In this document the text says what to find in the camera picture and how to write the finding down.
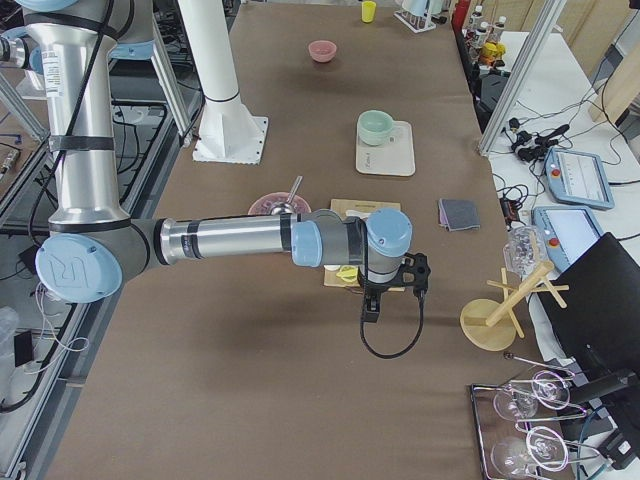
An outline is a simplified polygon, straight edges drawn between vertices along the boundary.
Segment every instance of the white saucer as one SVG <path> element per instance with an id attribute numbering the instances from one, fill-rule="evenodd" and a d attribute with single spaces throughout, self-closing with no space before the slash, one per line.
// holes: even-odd
<path id="1" fill-rule="evenodd" d="M 413 133 L 408 122 L 394 121 L 387 143 L 372 147 L 356 134 L 356 170 L 370 175 L 409 177 L 416 171 Z"/>

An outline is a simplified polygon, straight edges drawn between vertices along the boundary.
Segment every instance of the white table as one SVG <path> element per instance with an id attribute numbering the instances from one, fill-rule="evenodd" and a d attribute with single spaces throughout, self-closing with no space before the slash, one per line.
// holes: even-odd
<path id="1" fill-rule="evenodd" d="M 505 63 L 507 68 L 513 65 L 516 56 L 526 39 L 527 33 L 505 32 L 502 40 L 507 46 Z M 535 110 L 539 114 L 559 112 L 564 107 L 580 102 L 585 94 L 591 89 L 591 84 L 587 80 L 584 72 L 578 65 L 569 47 L 560 34 L 551 34 L 538 63 L 534 66 L 530 78 L 520 94 L 518 103 L 511 112 L 511 117 L 517 117 L 521 121 L 538 117 L 538 115 L 526 107 Z M 587 96 L 591 100 L 595 95 Z M 595 123 L 589 116 L 589 103 L 584 103 L 580 109 L 572 108 L 562 114 L 551 118 L 538 118 L 528 121 L 522 128 L 528 132 L 543 132 L 551 130 L 562 124 L 570 122 L 570 130 L 567 136 L 571 137 L 594 127 Z M 619 161 L 615 152 L 611 149 L 609 142 L 617 135 L 617 131 L 608 123 L 596 126 L 588 133 L 572 138 L 572 150 L 592 152 L 600 155 L 603 162 L 617 163 Z M 493 153 L 489 156 L 493 172 L 505 179 L 507 185 L 518 183 L 529 187 L 531 193 L 536 193 L 537 181 L 531 175 L 528 164 L 519 160 L 510 152 L 511 142 L 505 135 L 496 142 Z M 605 165 L 605 171 L 609 182 L 624 182 L 640 179 L 640 164 L 625 143 L 621 136 L 613 141 L 613 146 L 621 157 L 618 165 Z M 536 166 L 539 174 L 543 168 L 542 163 Z M 499 178 L 495 178 L 496 188 L 504 185 Z M 634 235 L 640 232 L 640 215 L 638 215 L 638 205 L 640 205 L 640 184 L 633 184 L 622 187 L 612 187 L 615 200 L 615 208 L 608 211 L 594 210 L 595 216 L 603 230 L 610 231 L 618 238 Z M 520 211 L 523 222 L 529 223 L 529 212 L 533 206 L 555 205 L 556 202 L 549 192 L 545 192 L 537 199 L 529 198 Z M 631 256 L 640 263 L 640 238 L 628 240 L 622 243 Z M 531 318 L 536 328 L 536 336 L 540 351 L 545 360 L 552 358 L 562 358 L 566 355 L 562 352 L 560 345 L 555 340 L 551 331 L 551 325 L 537 297 L 530 303 Z M 598 445 L 604 440 L 606 434 L 594 436 L 587 443 Z M 585 462 L 584 466 L 592 474 L 601 462 Z M 608 469 L 599 477 L 601 480 L 637 480 L 640 478 L 640 460 L 636 459 L 623 471 Z"/>

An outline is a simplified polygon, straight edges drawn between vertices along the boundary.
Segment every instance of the spoon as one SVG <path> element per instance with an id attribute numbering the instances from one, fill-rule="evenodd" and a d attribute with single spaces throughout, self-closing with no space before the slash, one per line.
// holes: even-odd
<path id="1" fill-rule="evenodd" d="M 292 202 L 296 196 L 296 192 L 298 191 L 298 188 L 300 188 L 301 183 L 302 183 L 302 175 L 298 175 L 298 177 L 296 178 L 296 181 L 293 182 L 293 186 L 291 187 L 291 192 L 289 192 L 289 196 L 287 197 L 287 200 L 284 202 L 274 203 L 273 206 L 271 207 L 271 210 L 269 211 L 269 214 L 280 215 L 283 213 L 295 213 Z"/>

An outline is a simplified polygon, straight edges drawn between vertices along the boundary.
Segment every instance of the pink plate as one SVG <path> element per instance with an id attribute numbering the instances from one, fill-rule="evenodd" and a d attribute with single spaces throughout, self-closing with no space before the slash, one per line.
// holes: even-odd
<path id="1" fill-rule="evenodd" d="M 249 215 L 269 215 L 273 204 L 277 202 L 286 202 L 288 196 L 288 192 L 276 192 L 260 197 L 253 205 L 251 205 Z M 293 209 L 296 213 L 311 212 L 311 207 L 306 200 L 298 195 L 293 197 L 293 202 L 291 203 L 293 204 Z"/>
<path id="2" fill-rule="evenodd" d="M 319 63 L 330 62 L 337 51 L 337 45 L 329 40 L 316 40 L 309 44 L 309 55 Z"/>

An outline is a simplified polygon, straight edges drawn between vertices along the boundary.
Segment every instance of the blue joint cap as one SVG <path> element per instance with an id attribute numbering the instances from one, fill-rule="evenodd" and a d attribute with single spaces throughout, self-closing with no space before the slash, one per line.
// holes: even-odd
<path id="1" fill-rule="evenodd" d="M 294 223 L 291 227 L 291 256 L 300 267 L 318 267 L 322 260 L 322 237 L 311 221 Z"/>
<path id="2" fill-rule="evenodd" d="M 23 7 L 35 12 L 55 12 L 70 7 L 78 0 L 16 0 Z"/>
<path id="3" fill-rule="evenodd" d="M 26 37 L 28 34 L 25 27 L 15 27 L 2 32 L 2 36 L 7 40 L 15 40 L 16 38 Z"/>
<path id="4" fill-rule="evenodd" d="M 411 220 L 400 210 L 381 208 L 367 219 L 369 246 L 385 257 L 401 257 L 411 246 Z"/>
<path id="5" fill-rule="evenodd" d="M 154 41 L 140 43 L 119 43 L 111 51 L 111 58 L 119 60 L 149 60 L 153 57 Z"/>
<path id="6" fill-rule="evenodd" d="M 122 285 L 122 269 L 113 254 L 84 235 L 60 233 L 45 240 L 36 254 L 36 269 L 45 287 L 73 303 L 95 302 Z"/>

